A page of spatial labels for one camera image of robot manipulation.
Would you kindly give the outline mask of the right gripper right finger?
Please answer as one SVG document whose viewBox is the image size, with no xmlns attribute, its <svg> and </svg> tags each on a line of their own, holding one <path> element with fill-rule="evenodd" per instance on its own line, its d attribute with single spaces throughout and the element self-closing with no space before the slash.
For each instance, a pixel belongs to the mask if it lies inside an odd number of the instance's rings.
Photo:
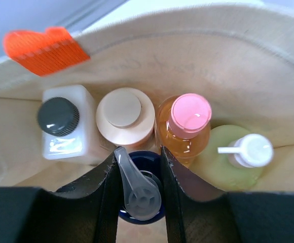
<svg viewBox="0 0 294 243">
<path fill-rule="evenodd" d="M 168 242 L 228 242 L 228 201 L 220 195 L 197 201 L 184 191 L 175 166 L 182 166 L 166 147 L 161 148 L 161 175 Z"/>
</svg>

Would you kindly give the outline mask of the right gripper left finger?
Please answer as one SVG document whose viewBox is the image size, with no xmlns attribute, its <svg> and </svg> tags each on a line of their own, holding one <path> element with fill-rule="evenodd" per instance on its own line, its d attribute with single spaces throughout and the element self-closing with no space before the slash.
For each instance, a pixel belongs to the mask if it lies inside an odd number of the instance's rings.
<svg viewBox="0 0 294 243">
<path fill-rule="evenodd" d="M 122 198 L 114 153 L 49 195 L 46 242 L 115 242 Z"/>
</svg>

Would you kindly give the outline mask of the blue orange pump bottle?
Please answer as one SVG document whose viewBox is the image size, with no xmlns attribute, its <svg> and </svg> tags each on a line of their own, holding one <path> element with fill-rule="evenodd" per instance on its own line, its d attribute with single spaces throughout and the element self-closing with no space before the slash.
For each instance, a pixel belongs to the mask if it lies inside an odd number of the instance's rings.
<svg viewBox="0 0 294 243">
<path fill-rule="evenodd" d="M 119 216 L 123 220 L 146 225 L 165 216 L 160 155 L 140 150 L 128 153 L 124 147 L 114 151 L 122 185 L 124 203 Z"/>
</svg>

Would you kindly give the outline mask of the white bottle dark grey cap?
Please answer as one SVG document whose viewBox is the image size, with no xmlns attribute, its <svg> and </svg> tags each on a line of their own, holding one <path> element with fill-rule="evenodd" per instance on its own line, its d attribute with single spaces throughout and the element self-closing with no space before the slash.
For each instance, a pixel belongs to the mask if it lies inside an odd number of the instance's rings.
<svg viewBox="0 0 294 243">
<path fill-rule="evenodd" d="M 45 90 L 36 118 L 43 157 L 93 166 L 103 162 L 109 151 L 101 145 L 95 111 L 96 102 L 82 85 Z"/>
</svg>

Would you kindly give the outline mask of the orange bottle pink cap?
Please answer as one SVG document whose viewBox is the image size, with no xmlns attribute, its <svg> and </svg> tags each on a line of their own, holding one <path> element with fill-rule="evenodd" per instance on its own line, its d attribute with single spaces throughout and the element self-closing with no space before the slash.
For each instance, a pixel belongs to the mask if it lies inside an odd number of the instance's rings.
<svg viewBox="0 0 294 243">
<path fill-rule="evenodd" d="M 165 146 L 181 164 L 189 167 L 208 144 L 211 117 L 211 106 L 201 95 L 186 93 L 167 98 L 156 111 L 158 150 Z"/>
</svg>

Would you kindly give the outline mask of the beige round cap bottle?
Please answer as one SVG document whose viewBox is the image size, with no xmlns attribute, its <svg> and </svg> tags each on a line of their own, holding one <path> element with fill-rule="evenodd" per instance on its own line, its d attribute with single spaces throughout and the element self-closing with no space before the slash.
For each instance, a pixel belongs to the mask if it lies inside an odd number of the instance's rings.
<svg viewBox="0 0 294 243">
<path fill-rule="evenodd" d="M 138 89 L 119 88 L 106 94 L 98 104 L 96 123 L 107 141 L 127 151 L 152 151 L 155 146 L 155 108 Z"/>
</svg>

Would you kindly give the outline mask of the beige canvas bag orange handles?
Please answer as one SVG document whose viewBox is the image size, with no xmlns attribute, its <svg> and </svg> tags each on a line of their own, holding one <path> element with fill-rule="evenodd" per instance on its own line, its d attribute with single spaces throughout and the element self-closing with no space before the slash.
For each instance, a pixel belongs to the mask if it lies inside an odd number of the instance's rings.
<svg viewBox="0 0 294 243">
<path fill-rule="evenodd" d="M 36 112 L 43 92 L 72 85 L 96 100 L 134 88 L 156 106 L 196 93 L 211 105 L 212 127 L 235 125 L 267 137 L 274 157 L 251 189 L 223 191 L 190 168 L 174 171 L 191 198 L 227 198 L 228 242 L 294 242 L 294 13 L 247 4 L 187 6 L 76 35 L 62 27 L 13 31 L 4 48 L 0 242 L 46 242 L 50 193 L 94 168 L 41 155 Z M 118 213 L 115 242 L 168 242 L 166 212 L 146 225 Z"/>
</svg>

